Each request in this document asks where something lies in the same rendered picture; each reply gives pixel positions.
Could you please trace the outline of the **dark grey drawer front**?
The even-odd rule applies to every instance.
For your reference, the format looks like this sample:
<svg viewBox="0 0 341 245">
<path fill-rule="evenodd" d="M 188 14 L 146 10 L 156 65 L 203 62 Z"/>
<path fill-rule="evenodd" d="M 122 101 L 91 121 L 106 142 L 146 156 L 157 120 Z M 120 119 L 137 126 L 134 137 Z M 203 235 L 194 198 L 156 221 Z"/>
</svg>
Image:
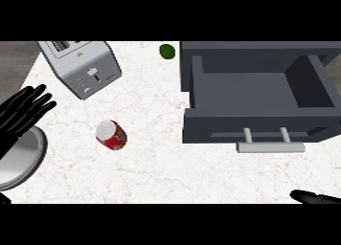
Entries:
<svg viewBox="0 0 341 245">
<path fill-rule="evenodd" d="M 280 142 L 284 127 L 293 142 L 317 143 L 341 134 L 341 108 L 205 111 L 188 108 L 182 142 L 187 144 L 244 142 L 244 128 L 255 142 Z"/>
</svg>

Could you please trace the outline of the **dark grey open drawer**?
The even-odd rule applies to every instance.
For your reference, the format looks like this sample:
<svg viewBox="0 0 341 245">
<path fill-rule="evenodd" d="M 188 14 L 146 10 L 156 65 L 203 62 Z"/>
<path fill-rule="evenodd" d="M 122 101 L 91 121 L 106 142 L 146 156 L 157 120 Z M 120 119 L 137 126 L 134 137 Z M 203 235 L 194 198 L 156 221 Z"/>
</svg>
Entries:
<svg viewBox="0 0 341 245">
<path fill-rule="evenodd" d="M 247 113 L 341 108 L 341 97 L 317 56 L 190 60 L 190 107 Z"/>
</svg>

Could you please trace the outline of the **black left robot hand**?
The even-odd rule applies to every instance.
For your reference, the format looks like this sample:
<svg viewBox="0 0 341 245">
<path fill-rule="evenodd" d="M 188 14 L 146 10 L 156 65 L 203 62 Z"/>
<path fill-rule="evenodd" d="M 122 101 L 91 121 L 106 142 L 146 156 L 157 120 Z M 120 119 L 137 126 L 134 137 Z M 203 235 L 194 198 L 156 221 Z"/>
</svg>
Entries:
<svg viewBox="0 0 341 245">
<path fill-rule="evenodd" d="M 14 146 L 19 137 L 56 107 L 47 86 L 26 86 L 0 105 L 0 160 Z"/>
</svg>

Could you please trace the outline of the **silver toaster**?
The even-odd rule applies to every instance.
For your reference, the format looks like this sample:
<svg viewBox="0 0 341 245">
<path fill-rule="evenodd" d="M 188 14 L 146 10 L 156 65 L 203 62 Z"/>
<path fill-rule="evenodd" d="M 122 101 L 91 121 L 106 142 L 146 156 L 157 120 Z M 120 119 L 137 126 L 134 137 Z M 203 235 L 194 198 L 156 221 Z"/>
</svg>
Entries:
<svg viewBox="0 0 341 245">
<path fill-rule="evenodd" d="M 120 77 L 115 53 L 104 41 L 38 41 L 38 46 L 57 79 L 81 100 Z"/>
</svg>

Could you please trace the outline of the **dark grey cabinet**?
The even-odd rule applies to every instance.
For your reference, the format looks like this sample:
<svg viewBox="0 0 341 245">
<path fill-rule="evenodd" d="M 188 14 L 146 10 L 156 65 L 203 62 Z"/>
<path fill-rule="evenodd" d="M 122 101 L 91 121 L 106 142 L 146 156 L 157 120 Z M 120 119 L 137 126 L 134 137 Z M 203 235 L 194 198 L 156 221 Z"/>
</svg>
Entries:
<svg viewBox="0 0 341 245">
<path fill-rule="evenodd" d="M 299 56 L 315 56 L 323 66 L 341 54 L 341 41 L 181 41 L 181 91 L 187 92 L 190 63 L 203 58 L 208 73 L 284 72 Z"/>
</svg>

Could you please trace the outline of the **red soda can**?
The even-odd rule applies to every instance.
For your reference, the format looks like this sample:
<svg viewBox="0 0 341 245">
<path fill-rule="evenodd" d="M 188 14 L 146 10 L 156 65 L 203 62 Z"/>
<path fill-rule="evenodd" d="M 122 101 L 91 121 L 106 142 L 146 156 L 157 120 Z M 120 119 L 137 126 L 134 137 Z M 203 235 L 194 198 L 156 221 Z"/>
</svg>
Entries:
<svg viewBox="0 0 341 245">
<path fill-rule="evenodd" d="M 112 150 L 120 150 L 126 144 L 126 134 L 115 121 L 104 121 L 95 128 L 95 140 Z"/>
</svg>

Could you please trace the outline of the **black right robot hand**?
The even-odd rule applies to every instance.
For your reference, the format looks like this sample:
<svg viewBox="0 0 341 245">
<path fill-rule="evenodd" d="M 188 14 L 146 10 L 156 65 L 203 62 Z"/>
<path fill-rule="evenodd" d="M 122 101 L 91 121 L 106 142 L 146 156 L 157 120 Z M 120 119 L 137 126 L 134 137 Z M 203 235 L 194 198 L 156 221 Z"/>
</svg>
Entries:
<svg viewBox="0 0 341 245">
<path fill-rule="evenodd" d="M 341 204 L 341 198 L 300 189 L 295 189 L 289 197 L 300 204 Z"/>
</svg>

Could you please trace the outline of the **green round vegetable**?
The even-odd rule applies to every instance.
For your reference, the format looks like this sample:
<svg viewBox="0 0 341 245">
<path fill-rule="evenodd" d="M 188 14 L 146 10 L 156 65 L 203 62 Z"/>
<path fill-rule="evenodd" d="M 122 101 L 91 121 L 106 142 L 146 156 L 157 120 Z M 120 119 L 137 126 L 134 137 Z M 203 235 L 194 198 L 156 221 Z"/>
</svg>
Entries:
<svg viewBox="0 0 341 245">
<path fill-rule="evenodd" d="M 162 44 L 159 46 L 159 54 L 165 59 L 175 57 L 175 49 L 169 44 Z"/>
</svg>

